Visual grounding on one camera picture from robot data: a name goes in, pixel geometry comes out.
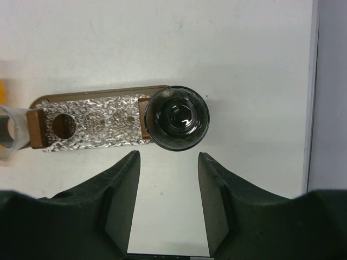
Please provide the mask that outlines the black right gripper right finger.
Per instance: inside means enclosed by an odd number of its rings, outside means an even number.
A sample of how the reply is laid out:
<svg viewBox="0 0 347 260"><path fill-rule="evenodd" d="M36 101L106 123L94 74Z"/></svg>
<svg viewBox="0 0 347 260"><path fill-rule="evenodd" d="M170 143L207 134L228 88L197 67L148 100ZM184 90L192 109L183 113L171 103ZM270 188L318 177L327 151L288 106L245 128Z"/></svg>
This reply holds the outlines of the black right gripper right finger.
<svg viewBox="0 0 347 260"><path fill-rule="evenodd" d="M346 191L294 199L268 192L198 156L208 250L214 259L346 259Z"/></svg>

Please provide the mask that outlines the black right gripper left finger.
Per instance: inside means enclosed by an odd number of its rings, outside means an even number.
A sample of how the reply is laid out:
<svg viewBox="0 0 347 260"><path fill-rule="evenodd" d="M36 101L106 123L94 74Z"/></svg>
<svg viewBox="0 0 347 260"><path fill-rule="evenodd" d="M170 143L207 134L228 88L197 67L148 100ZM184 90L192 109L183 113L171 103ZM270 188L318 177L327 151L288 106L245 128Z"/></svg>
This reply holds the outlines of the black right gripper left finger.
<svg viewBox="0 0 347 260"><path fill-rule="evenodd" d="M1 259L125 259L140 175L132 151L58 193L1 192Z"/></svg>

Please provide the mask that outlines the clear glass cup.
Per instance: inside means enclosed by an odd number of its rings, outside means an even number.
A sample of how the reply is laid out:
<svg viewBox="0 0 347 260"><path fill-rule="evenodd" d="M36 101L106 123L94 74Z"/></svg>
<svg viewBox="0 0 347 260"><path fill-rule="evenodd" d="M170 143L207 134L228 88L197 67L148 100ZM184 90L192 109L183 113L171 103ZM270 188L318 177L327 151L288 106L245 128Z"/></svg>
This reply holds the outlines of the clear glass cup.
<svg viewBox="0 0 347 260"><path fill-rule="evenodd" d="M29 146L28 111L1 105L1 160Z"/></svg>
<svg viewBox="0 0 347 260"><path fill-rule="evenodd" d="M199 144L209 129L210 113L203 97L191 88L170 86L148 101L144 125L150 139L173 152Z"/></svg>

